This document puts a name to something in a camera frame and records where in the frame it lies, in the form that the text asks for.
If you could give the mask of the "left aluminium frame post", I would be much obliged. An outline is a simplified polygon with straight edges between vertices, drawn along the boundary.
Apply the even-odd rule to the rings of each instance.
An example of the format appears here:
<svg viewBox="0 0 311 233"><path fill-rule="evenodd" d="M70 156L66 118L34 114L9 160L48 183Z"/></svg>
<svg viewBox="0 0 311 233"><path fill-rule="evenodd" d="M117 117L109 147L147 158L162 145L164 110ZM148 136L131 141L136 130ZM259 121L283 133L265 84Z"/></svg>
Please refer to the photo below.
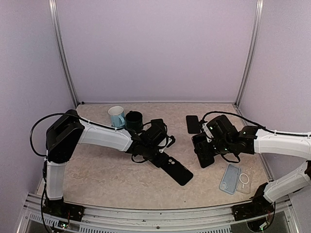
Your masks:
<svg viewBox="0 0 311 233"><path fill-rule="evenodd" d="M60 56L61 65L63 68L63 72L65 75L66 84L68 86L69 95L71 97L72 103L74 107L77 107L79 105L79 100L77 97L77 93L73 84L73 80L71 78L71 73L69 70L69 65L65 53L65 48L63 44L62 34L61 34L61 27L58 17L58 11L57 11L57 2L56 0L49 0L49 10L52 18L52 24L54 28L54 34L57 44L58 53Z"/></svg>

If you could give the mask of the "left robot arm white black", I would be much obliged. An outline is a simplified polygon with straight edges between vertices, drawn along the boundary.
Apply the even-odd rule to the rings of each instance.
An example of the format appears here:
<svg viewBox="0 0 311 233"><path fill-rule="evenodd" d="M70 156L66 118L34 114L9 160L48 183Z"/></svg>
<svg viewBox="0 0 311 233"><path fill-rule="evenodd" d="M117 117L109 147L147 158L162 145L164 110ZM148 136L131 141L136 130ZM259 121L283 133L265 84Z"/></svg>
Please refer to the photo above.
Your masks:
<svg viewBox="0 0 311 233"><path fill-rule="evenodd" d="M141 155L156 167L161 167L159 157L173 139L167 135L163 120L151 121L146 131L137 133L127 128L113 128L91 122L70 109L60 114L46 132L47 175L46 195L49 208L58 216L68 211L63 199L65 167L78 144L91 144L116 149L133 155Z"/></svg>

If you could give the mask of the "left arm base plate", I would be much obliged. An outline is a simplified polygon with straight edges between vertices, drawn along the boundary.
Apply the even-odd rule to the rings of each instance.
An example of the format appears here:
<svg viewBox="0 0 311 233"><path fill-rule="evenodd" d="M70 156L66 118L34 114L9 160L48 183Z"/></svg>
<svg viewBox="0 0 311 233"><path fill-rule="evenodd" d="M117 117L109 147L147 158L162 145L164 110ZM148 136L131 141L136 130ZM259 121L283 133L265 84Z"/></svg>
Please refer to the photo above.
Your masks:
<svg viewBox="0 0 311 233"><path fill-rule="evenodd" d="M51 216L81 222L85 207L70 203L50 203L43 206L43 212Z"/></svg>

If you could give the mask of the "light blue ceramic mug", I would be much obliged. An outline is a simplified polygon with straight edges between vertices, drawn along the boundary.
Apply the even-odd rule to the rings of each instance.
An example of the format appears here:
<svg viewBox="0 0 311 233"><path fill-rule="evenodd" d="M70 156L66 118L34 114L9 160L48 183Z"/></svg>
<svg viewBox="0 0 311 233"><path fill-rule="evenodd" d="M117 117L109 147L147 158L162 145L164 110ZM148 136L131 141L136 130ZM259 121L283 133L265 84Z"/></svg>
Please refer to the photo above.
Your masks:
<svg viewBox="0 0 311 233"><path fill-rule="evenodd" d="M115 128L123 128L126 125L124 109L121 106L113 106L108 110L111 125Z"/></svg>

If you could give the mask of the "aluminium frame post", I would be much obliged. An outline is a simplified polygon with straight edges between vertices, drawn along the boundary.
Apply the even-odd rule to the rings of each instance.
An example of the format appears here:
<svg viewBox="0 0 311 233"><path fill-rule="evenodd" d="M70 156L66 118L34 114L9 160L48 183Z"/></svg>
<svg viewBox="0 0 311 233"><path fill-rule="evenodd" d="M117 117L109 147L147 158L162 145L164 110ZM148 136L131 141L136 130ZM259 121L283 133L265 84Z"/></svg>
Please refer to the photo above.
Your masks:
<svg viewBox="0 0 311 233"><path fill-rule="evenodd" d="M246 91L246 86L247 86L249 74L251 71L251 66L253 63L253 58L254 58L255 51L256 51L256 45L257 45L257 40L258 40L258 35L259 35L259 28L260 28L260 23L261 23L261 18L262 18L263 6L264 6L264 1L257 0L254 23L253 23L251 39L250 39L250 45L249 45L249 49L247 53L246 63L245 63L244 70L243 70L242 81L241 81L239 91L238 91L238 94L235 100L235 106L237 108L240 108L244 93Z"/></svg>
<svg viewBox="0 0 311 233"><path fill-rule="evenodd" d="M57 2L56 0L49 0L49 10L52 18L52 24L54 28L54 34L57 44L58 53L60 56L61 65L63 68L63 72L65 75L66 84L68 86L69 95L71 97L72 103L74 107L77 107L79 105L79 100L77 97L77 93L73 84L73 80L71 78L71 73L69 70L69 65L65 53L65 48L63 44L62 34L61 34L61 27L58 17L58 11L57 11Z"/></svg>

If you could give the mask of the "dark green ceramic mug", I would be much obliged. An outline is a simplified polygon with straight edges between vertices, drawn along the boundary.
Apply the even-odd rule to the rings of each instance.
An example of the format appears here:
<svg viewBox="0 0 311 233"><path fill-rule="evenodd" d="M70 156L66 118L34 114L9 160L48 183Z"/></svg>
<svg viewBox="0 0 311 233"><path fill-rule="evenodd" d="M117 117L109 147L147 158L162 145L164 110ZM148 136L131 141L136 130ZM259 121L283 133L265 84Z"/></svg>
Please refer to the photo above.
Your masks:
<svg viewBox="0 0 311 233"><path fill-rule="evenodd" d="M125 116L127 129L140 133L143 130L142 118L143 115L141 112L129 111Z"/></svg>

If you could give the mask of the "black phone upper right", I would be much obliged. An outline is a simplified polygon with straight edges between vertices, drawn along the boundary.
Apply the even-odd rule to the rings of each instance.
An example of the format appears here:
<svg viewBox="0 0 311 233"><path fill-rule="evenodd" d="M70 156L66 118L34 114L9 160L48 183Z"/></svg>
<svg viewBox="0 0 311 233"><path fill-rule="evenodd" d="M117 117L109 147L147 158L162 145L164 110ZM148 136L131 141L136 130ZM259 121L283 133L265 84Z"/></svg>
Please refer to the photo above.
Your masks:
<svg viewBox="0 0 311 233"><path fill-rule="evenodd" d="M187 131L189 134L199 134L201 132L198 116L186 116Z"/></svg>

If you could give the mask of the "black phone case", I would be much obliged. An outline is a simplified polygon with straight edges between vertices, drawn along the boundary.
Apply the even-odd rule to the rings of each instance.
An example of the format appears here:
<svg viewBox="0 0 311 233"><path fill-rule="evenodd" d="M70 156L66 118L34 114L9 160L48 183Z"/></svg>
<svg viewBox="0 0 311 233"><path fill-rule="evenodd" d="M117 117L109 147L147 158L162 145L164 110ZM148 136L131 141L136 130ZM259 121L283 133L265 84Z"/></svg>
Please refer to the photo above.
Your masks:
<svg viewBox="0 0 311 233"><path fill-rule="evenodd" d="M161 168L180 186L185 186L193 178L193 173L173 157L169 157Z"/></svg>

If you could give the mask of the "right aluminium frame post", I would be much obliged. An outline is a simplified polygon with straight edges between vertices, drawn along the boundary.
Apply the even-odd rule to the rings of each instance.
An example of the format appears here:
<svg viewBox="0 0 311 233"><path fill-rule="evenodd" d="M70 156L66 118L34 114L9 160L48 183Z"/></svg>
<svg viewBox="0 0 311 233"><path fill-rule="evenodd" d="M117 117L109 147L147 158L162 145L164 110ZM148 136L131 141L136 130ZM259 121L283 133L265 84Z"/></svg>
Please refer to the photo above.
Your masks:
<svg viewBox="0 0 311 233"><path fill-rule="evenodd" d="M251 71L251 66L253 63L253 58L254 58L255 51L256 51L256 45L257 45L257 40L258 40L258 35L259 35L259 28L260 28L260 23L261 23L261 18L262 18L263 6L264 6L264 1L257 0L254 23L253 23L251 39L250 39L250 45L249 45L249 49L247 53L246 63L245 63L244 70L243 70L242 81L241 81L239 91L238 91L238 94L235 100L235 106L237 108L240 108L244 93L246 91L246 86L247 86L249 74Z"/></svg>

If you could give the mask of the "clear magsafe phone case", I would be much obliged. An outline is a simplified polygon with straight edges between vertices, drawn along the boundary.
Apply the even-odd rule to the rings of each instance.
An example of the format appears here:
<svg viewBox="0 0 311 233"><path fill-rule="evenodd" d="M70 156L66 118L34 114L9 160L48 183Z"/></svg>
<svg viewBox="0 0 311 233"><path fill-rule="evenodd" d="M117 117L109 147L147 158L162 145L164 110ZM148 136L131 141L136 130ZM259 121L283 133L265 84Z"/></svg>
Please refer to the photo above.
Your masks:
<svg viewBox="0 0 311 233"><path fill-rule="evenodd" d="M250 194L251 184L253 178L252 167L240 167L240 174L238 176L237 191L243 194Z"/></svg>

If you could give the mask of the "light blue phone case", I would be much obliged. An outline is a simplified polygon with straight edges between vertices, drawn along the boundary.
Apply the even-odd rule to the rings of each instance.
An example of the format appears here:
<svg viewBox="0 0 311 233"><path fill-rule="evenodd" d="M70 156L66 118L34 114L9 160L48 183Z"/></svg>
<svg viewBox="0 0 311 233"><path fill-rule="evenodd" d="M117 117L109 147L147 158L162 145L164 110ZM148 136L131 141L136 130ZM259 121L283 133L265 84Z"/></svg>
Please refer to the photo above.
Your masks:
<svg viewBox="0 0 311 233"><path fill-rule="evenodd" d="M239 166L229 164L219 184L219 189L227 194L234 195L237 190L241 170Z"/></svg>

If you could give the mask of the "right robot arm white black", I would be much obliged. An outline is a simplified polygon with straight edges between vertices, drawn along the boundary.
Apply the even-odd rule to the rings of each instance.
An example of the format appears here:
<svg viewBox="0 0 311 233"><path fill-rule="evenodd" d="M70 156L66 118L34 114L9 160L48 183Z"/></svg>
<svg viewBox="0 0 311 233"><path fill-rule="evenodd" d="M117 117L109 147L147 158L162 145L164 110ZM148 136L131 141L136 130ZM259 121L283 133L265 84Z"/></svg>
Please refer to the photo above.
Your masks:
<svg viewBox="0 0 311 233"><path fill-rule="evenodd" d="M233 154L236 158L245 154L279 154L303 158L304 163L287 175L260 185L248 205L252 215L258 216L268 203L301 190L311 184L311 135L288 133L266 129L252 123L240 131L226 115L200 122L201 132L194 135L192 143L200 166L206 168L214 163L214 157Z"/></svg>

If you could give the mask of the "black phone pink edge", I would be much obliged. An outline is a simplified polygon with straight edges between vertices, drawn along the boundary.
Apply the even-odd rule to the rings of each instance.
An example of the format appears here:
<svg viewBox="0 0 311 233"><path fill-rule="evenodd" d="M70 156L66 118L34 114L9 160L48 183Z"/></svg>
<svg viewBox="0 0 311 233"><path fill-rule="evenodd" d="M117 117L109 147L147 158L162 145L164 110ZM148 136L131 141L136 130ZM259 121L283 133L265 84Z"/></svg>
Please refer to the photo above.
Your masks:
<svg viewBox="0 0 311 233"><path fill-rule="evenodd" d="M206 168L215 162L213 141L208 142L207 137L203 134L194 135L192 138L194 152L197 155L201 168Z"/></svg>

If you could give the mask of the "front aluminium rail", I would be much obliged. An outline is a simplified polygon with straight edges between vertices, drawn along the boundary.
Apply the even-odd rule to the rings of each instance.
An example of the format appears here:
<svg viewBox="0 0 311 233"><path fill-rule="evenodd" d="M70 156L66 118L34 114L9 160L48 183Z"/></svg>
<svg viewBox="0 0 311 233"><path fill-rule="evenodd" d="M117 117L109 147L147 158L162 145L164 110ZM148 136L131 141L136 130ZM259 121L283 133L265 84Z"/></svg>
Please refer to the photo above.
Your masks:
<svg viewBox="0 0 311 233"><path fill-rule="evenodd" d="M277 222L277 214L285 217ZM276 204L276 216L265 233L269 230L288 228L290 233L302 233L298 226L297 217L289 199L283 199ZM251 219L234 219L232 204L207 208L180 209L180 210L131 210L120 208L97 207L85 205L81 214L81 221L69 221L69 229L57 228L63 218L44 214L47 226L53 226L64 233L229 233L234 224L255 221L263 216ZM15 233L25 233L30 228L31 221L42 226L40 214L40 198L30 195L26 200L19 217Z"/></svg>

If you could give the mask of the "white grey ringed plate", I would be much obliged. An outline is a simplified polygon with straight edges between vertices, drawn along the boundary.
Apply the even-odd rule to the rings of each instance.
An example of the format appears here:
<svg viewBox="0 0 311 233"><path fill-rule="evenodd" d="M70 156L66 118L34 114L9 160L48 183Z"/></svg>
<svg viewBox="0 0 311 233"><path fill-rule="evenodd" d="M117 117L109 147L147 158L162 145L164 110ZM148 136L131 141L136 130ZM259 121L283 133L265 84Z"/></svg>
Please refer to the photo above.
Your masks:
<svg viewBox="0 0 311 233"><path fill-rule="evenodd" d="M116 130L116 131L117 131L117 130L127 130L127 131L129 131L129 132L133 132L133 133L139 134L139 133L142 133L142 132L145 131L144 128L146 128L146 125L142 125L142 127L141 127L140 129L138 129L138 130L131 129L131 128L127 127L127 126L123 126L123 127L114 127L113 125L109 126L109 128L112 128L113 130Z"/></svg>

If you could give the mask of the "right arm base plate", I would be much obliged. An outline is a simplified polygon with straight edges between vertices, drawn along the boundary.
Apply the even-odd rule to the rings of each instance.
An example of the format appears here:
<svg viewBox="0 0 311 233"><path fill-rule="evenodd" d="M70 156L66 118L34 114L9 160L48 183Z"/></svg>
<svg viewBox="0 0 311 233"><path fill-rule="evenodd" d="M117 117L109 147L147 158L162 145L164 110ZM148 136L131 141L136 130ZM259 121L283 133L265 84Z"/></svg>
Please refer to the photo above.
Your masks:
<svg viewBox="0 0 311 233"><path fill-rule="evenodd" d="M262 204L259 202L249 202L245 204L234 205L231 207L231 209L235 221L266 215L268 213L274 212L275 210L273 204Z"/></svg>

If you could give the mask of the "black phone upper middle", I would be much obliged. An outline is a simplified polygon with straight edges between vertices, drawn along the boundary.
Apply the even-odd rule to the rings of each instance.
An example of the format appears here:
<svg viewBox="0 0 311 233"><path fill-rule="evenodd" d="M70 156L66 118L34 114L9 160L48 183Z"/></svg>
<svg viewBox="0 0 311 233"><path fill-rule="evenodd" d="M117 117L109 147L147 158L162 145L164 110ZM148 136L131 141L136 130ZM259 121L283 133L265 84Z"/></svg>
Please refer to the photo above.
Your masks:
<svg viewBox="0 0 311 233"><path fill-rule="evenodd" d="M163 121L163 119L158 118L158 119L152 119L152 120L151 120L151 123L154 123L154 124L163 124L164 121Z"/></svg>

